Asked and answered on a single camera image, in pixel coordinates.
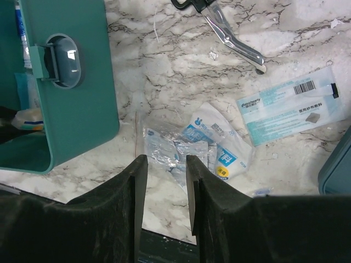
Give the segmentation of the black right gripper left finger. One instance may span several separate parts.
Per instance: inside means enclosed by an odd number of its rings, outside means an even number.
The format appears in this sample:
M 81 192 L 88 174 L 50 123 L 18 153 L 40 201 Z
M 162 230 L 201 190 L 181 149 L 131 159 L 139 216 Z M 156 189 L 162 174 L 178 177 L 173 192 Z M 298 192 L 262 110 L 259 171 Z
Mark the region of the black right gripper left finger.
M 137 262 L 148 159 L 66 204 L 1 186 L 1 262 Z

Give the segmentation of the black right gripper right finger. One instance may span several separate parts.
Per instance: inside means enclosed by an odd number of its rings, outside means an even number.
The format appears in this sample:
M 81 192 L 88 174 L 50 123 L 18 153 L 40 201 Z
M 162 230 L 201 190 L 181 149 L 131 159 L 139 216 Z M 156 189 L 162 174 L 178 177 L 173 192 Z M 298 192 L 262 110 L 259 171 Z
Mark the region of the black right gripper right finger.
M 201 262 L 350 262 L 350 196 L 249 197 L 186 158 Z

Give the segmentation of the small clear blue packet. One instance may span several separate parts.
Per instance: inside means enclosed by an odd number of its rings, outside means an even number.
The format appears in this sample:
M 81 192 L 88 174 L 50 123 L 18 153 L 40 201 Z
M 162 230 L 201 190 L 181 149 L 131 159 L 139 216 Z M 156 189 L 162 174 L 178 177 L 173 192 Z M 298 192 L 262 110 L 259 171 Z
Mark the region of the small clear blue packet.
M 270 195 L 271 192 L 272 192 L 272 188 L 265 187 L 265 188 L 260 188 L 252 191 L 251 196 L 252 197 L 267 196 L 267 195 Z

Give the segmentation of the clear bag of wipes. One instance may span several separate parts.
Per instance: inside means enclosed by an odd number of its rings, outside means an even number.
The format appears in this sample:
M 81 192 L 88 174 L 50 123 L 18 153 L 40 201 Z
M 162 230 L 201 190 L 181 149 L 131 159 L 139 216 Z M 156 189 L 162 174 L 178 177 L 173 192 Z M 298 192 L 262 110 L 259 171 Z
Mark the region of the clear bag of wipes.
M 179 187 L 187 192 L 186 157 L 195 155 L 210 170 L 214 171 L 217 144 L 186 138 L 180 129 L 170 123 L 135 113 L 135 155 L 147 155 L 148 161 L 169 172 Z

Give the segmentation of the teal divided tray insert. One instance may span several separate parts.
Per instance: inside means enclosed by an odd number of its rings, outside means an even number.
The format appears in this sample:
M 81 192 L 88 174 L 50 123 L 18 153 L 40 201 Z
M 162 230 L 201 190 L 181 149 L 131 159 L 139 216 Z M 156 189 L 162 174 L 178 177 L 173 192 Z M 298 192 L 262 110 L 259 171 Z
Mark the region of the teal divided tray insert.
M 318 174 L 319 193 L 350 194 L 350 128 Z

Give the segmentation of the green white glove packet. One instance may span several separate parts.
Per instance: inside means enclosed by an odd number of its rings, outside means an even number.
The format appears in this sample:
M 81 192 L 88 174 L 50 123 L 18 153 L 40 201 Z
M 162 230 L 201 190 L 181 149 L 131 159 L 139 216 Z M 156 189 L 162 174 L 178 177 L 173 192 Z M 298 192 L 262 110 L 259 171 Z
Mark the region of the green white glove packet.
M 18 111 L 11 125 L 19 130 L 40 131 L 44 129 L 43 116 L 40 108 Z

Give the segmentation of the clear blue gauze packet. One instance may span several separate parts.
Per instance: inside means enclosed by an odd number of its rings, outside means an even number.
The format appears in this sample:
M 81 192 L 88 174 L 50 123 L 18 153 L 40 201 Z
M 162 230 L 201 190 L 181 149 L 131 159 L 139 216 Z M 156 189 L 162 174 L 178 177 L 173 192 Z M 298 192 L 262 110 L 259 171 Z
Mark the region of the clear blue gauze packet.
M 18 34 L 21 40 L 22 60 L 25 69 L 24 73 L 15 73 L 20 106 L 22 110 L 40 108 L 36 80 L 32 74 L 29 46 L 27 43 L 19 1 L 15 1 L 15 18 Z

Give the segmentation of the teal plastic medicine box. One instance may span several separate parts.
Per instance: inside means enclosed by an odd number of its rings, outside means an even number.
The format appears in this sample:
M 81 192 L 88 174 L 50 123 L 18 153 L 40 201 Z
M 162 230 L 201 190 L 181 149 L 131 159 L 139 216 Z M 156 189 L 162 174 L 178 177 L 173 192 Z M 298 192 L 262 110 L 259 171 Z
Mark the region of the teal plastic medicine box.
M 3 170 L 45 174 L 119 130 L 103 1 L 1 1 L 1 111 L 21 108 L 25 71 L 16 12 L 29 46 L 44 130 L 1 134 Z

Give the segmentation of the black handled scissors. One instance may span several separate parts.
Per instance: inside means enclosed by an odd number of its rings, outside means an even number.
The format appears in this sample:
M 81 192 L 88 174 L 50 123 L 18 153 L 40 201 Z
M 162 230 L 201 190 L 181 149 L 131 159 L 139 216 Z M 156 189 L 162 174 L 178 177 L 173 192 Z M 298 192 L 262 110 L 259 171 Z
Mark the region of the black handled scissors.
M 266 73 L 267 68 L 264 64 L 264 56 L 235 37 L 217 1 L 187 0 L 180 3 L 179 1 L 171 0 L 171 2 L 179 10 L 184 10 L 192 5 L 198 13 L 202 14 L 225 46 L 253 65 L 259 75 Z

